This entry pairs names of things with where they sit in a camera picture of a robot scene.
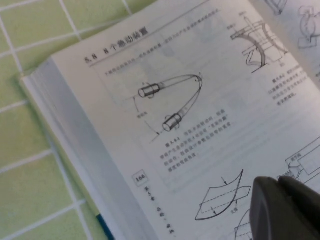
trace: black plastic object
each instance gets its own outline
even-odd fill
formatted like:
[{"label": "black plastic object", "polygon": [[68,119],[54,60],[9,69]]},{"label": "black plastic object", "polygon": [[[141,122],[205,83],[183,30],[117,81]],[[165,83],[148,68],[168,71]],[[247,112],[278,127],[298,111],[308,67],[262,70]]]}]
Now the black plastic object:
[{"label": "black plastic object", "polygon": [[257,177],[250,224],[253,240],[320,240],[320,195],[291,177]]}]

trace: cylindrical tube drawing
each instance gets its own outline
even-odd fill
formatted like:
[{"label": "cylindrical tube drawing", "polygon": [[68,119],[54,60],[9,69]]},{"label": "cylindrical tube drawing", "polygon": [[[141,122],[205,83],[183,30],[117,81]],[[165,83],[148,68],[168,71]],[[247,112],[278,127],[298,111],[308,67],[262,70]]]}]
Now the cylindrical tube drawing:
[{"label": "cylindrical tube drawing", "polygon": [[170,132],[179,123],[181,123],[181,121],[182,121],[182,117],[179,114],[175,113],[163,123],[162,127],[165,131]]},{"label": "cylindrical tube drawing", "polygon": [[160,92],[160,86],[157,83],[151,84],[149,86],[145,86],[138,90],[138,94],[141,98],[146,98],[158,92]]}]

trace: page number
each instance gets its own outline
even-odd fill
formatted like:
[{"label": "page number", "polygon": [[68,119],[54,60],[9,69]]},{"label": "page number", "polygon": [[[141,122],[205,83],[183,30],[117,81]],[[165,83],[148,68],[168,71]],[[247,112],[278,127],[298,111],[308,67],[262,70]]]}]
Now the page number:
[{"label": "page number", "polygon": [[143,169],[138,171],[137,173],[135,173],[132,176],[132,179],[135,182],[135,184],[137,185],[137,187],[140,187],[140,186],[144,185],[145,183],[149,182],[149,178],[147,177],[147,175]]}]

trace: book page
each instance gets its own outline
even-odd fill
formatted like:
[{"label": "book page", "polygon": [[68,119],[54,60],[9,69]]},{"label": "book page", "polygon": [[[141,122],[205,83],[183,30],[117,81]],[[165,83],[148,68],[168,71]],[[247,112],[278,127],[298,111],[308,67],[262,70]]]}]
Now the book page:
[{"label": "book page", "polygon": [[303,69],[320,85],[320,2],[250,0]]},{"label": "book page", "polygon": [[53,59],[160,240],[252,239],[257,176],[320,191],[319,90],[247,0],[160,0]]}]

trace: open book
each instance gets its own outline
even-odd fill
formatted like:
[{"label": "open book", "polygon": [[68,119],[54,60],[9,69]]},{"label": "open book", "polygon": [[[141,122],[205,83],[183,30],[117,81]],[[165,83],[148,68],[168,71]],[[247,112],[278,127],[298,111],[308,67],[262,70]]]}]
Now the open book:
[{"label": "open book", "polygon": [[114,238],[250,240],[255,177],[320,192],[319,12],[159,0],[21,83]]}]

